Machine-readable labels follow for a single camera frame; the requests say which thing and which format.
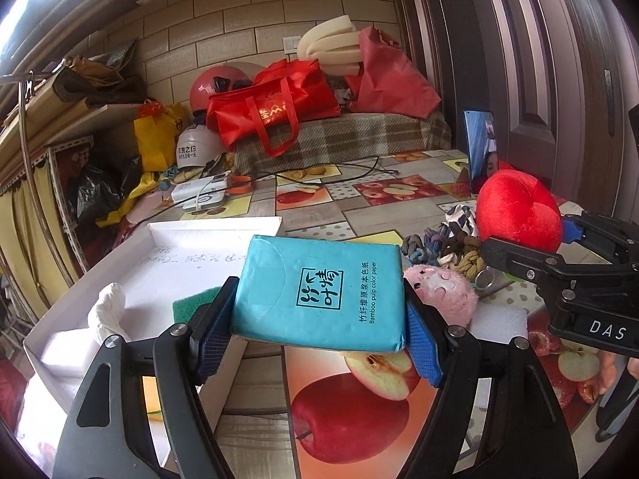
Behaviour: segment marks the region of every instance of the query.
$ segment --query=green scouring pad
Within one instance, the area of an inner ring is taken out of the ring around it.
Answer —
[[[175,301],[173,303],[173,322],[185,324],[189,322],[193,313],[195,313],[201,305],[213,302],[213,299],[215,299],[215,296],[221,289],[221,286],[210,288],[191,297],[185,297],[184,299]]]

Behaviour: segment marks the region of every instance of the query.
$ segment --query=red plush toy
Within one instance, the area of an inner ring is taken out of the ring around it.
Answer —
[[[494,236],[545,252],[556,252],[563,235],[550,192],[535,177],[514,170],[498,171],[481,188],[477,227],[482,240]]]

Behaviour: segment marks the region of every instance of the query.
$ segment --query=phone screen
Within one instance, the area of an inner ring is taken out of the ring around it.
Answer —
[[[497,141],[494,134],[493,114],[490,111],[464,111],[468,139],[470,190],[478,194],[481,187],[499,171]]]

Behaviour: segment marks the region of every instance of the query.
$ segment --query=red tote bag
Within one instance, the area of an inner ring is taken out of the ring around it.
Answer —
[[[282,59],[255,76],[253,86],[210,97],[206,126],[218,131],[229,149],[257,133],[267,155],[286,152],[296,141],[301,121],[336,117],[339,104],[317,60]],[[266,126],[290,123],[291,136],[273,146]]]
[[[368,27],[360,32],[359,43],[363,75],[346,77],[357,97],[356,102],[349,105],[351,111],[398,113],[427,119],[437,109],[442,101],[437,91],[391,36]]]

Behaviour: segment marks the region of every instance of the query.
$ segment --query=white cardboard box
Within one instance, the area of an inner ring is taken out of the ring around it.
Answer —
[[[77,383],[53,376],[40,361],[47,341],[56,332],[87,327],[87,314],[104,286],[116,282],[127,295],[122,328],[132,340],[153,338],[173,324],[173,301],[221,286],[240,276],[248,243],[254,234],[275,236],[282,219],[225,218],[165,222],[141,227],[118,246],[53,305],[24,340],[35,372],[47,390],[69,411]],[[215,428],[246,342],[232,337],[218,373],[200,389],[200,401]],[[161,462],[168,454],[164,424],[151,423]]]

